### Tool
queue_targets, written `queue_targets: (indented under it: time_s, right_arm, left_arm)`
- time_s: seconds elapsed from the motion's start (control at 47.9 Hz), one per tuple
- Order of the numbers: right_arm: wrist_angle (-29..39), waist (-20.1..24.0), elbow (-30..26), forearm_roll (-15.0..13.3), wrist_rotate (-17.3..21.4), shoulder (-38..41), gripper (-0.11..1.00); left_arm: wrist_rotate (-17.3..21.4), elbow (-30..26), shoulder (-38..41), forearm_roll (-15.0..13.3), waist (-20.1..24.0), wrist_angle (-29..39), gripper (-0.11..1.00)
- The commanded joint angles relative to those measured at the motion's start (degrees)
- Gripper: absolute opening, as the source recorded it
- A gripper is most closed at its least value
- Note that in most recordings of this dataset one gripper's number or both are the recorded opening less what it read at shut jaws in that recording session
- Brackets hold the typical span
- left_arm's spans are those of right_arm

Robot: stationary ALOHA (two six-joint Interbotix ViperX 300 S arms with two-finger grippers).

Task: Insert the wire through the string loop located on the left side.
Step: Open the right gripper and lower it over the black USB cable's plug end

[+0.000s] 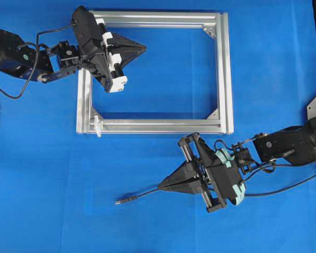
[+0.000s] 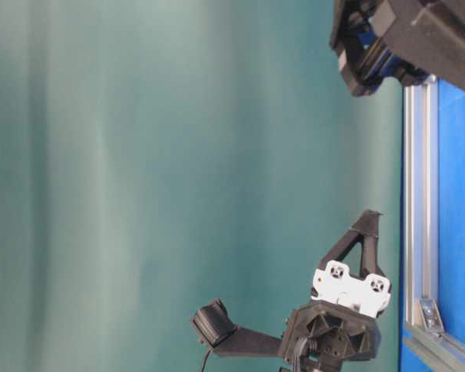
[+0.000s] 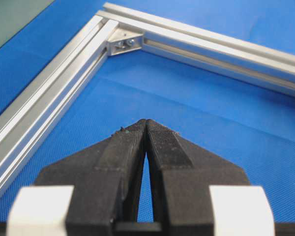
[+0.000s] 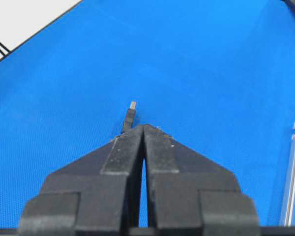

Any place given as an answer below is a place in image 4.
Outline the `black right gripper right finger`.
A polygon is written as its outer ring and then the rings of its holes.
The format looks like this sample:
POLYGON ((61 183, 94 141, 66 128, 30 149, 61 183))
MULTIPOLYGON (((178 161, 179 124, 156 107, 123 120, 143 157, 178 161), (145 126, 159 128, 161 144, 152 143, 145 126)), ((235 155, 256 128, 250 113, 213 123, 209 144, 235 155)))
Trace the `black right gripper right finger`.
POLYGON ((256 236, 254 203, 236 176, 144 126, 150 222, 160 236, 256 236))

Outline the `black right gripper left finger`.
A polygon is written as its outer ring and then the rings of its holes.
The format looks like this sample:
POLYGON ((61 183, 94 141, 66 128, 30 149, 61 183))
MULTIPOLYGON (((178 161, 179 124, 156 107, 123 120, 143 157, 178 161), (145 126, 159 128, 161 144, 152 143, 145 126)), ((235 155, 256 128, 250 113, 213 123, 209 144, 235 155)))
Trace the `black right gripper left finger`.
POLYGON ((49 174, 23 210, 19 235, 119 236, 137 223, 143 134, 139 125, 49 174))

